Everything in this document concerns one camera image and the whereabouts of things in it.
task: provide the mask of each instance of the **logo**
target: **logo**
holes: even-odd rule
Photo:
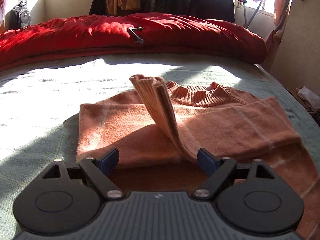
[[[160,198],[163,198],[163,195],[162,194],[155,194],[155,196],[154,196],[156,199],[160,199]]]

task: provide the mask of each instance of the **orange sweater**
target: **orange sweater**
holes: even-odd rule
[[[136,90],[80,106],[78,161],[117,147],[110,178],[124,191],[192,191],[206,179],[196,165],[199,148],[241,162],[259,157],[304,199],[298,233],[315,234],[318,173],[276,97],[259,100],[215,82],[206,88],[143,75],[130,80]]]

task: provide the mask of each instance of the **mattress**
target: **mattress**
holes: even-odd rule
[[[134,74],[181,85],[215,81],[260,99],[277,96],[320,171],[320,128],[256,65],[201,54],[107,55],[25,65],[0,72],[0,239],[20,232],[12,203],[26,185],[53,159],[75,161],[79,105],[133,89]]]

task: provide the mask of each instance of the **red duvet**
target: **red duvet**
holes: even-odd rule
[[[127,33],[136,32],[143,45]],[[267,56],[261,37],[242,26],[162,13],[53,19],[0,34],[0,71],[45,60],[121,53],[204,53],[259,64]]]

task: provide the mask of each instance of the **orange curtain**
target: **orange curtain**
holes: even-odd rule
[[[5,0],[0,0],[0,33],[4,32],[4,6]]]
[[[286,25],[290,9],[290,0],[275,0],[275,26],[276,28],[269,34],[266,45],[268,51],[272,50],[273,41],[280,43]]]

